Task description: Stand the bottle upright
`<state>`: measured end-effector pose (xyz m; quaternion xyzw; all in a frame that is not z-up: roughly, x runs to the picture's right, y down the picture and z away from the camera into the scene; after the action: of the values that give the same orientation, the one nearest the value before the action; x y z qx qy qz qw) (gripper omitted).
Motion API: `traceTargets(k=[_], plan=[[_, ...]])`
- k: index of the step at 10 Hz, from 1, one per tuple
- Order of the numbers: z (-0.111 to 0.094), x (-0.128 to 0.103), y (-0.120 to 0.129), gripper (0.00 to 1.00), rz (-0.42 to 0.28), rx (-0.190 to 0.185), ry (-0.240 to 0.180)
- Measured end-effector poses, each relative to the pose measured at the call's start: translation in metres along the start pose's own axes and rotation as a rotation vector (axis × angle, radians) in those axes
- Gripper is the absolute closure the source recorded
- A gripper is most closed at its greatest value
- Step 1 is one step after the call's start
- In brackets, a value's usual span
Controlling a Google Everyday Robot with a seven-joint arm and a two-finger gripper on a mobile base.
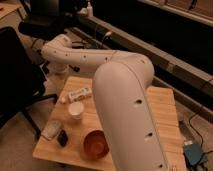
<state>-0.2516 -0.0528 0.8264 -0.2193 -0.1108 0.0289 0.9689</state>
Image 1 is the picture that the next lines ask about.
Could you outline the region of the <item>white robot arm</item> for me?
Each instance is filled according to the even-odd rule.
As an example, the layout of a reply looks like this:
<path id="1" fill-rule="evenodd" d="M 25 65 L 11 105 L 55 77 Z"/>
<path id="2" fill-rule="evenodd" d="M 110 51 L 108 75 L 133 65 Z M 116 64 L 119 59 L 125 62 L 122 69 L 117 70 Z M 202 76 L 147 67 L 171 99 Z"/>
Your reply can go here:
<path id="1" fill-rule="evenodd" d="M 169 164 L 147 100 L 154 67 L 140 53 L 73 49 L 61 34 L 42 47 L 42 56 L 95 72 L 92 93 L 116 171 L 169 171 Z"/>

